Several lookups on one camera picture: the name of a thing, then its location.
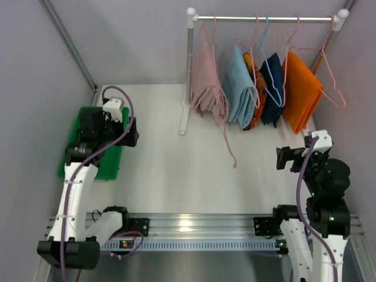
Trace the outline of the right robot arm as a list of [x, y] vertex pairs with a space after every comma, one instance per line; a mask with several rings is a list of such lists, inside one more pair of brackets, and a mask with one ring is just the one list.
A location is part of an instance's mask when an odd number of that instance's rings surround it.
[[299, 173], [296, 199], [301, 184], [310, 197], [306, 207], [279, 205], [273, 217], [279, 225], [292, 264], [291, 281], [341, 281], [344, 251], [350, 236], [351, 216], [344, 200], [350, 186], [350, 168], [332, 159], [328, 152], [310, 148], [282, 147], [277, 152], [277, 169], [292, 161], [291, 172]]

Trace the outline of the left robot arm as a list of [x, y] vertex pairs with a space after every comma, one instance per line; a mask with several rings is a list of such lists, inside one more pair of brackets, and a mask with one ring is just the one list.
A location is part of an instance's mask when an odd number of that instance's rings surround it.
[[51, 266], [93, 270], [101, 247], [114, 235], [130, 231], [126, 207], [105, 208], [99, 220], [86, 227], [86, 208], [96, 176], [110, 178], [119, 165], [112, 151], [134, 147], [139, 137], [129, 108], [106, 102], [104, 106], [82, 107], [76, 132], [65, 149], [64, 184], [58, 212], [46, 239], [38, 242], [37, 253]]

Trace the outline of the pink trousers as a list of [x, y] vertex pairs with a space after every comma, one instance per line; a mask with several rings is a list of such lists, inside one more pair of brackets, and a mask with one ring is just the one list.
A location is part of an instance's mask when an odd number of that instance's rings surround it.
[[214, 46], [208, 40], [203, 40], [199, 52], [193, 61], [191, 89], [193, 94], [192, 108], [199, 115], [211, 112], [223, 128], [223, 137], [227, 149], [233, 159], [233, 167], [237, 167], [237, 160], [230, 147], [226, 122], [229, 118], [230, 102], [220, 84]]

